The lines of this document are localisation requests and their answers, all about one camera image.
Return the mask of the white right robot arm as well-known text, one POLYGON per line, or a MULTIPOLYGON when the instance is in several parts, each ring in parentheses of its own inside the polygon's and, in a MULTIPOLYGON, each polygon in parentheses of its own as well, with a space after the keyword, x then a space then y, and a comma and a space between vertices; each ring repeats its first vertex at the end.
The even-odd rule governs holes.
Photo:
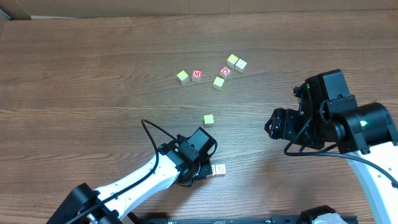
POLYGON ((397 128, 388 109, 359 106, 340 69, 293 89, 297 110, 277 108, 264 129, 292 157, 338 157, 357 176, 376 223, 397 223, 397 128))

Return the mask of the yellow S wooden block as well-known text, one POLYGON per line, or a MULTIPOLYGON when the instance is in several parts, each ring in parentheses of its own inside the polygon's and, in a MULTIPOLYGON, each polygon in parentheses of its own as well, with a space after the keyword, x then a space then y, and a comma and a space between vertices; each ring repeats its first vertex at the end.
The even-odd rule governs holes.
POLYGON ((204 120, 204 125, 206 126, 206 127, 211 127, 211 126, 213 126, 214 125, 214 116, 212 115, 212 114, 206 114, 206 115, 204 115, 204 117, 203 117, 203 120, 204 120))

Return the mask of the blue X B wooden block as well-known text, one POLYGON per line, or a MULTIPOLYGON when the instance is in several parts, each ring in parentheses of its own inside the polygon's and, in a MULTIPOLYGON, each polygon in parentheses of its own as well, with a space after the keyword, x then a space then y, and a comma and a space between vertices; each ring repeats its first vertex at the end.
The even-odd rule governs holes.
POLYGON ((216 175, 226 175, 226 166, 224 164, 215 165, 216 175))

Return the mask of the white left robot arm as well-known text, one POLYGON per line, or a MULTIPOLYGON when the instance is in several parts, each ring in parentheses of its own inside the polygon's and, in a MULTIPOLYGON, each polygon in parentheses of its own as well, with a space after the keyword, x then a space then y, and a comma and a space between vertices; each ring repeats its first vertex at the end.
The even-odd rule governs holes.
POLYGON ((211 175, 217 141, 203 128, 155 148, 155 156, 124 178, 97 189, 75 187, 49 223, 121 223, 138 205, 174 184, 192 187, 211 175))

